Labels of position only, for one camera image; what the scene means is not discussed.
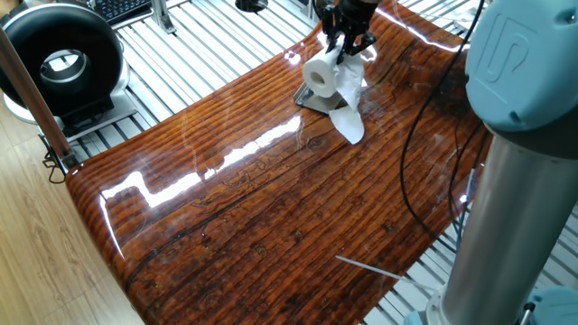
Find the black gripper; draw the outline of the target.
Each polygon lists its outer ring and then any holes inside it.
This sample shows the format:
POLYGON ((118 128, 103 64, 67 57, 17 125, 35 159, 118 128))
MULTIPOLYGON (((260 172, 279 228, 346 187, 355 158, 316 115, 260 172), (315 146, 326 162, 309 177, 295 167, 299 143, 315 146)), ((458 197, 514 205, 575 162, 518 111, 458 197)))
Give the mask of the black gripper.
POLYGON ((322 31, 329 40, 327 52, 334 50, 340 41, 340 53, 336 61, 338 65, 344 61, 345 55, 353 57, 376 42, 376 37, 368 28, 379 4, 380 0, 340 0, 337 3, 319 3, 322 31))

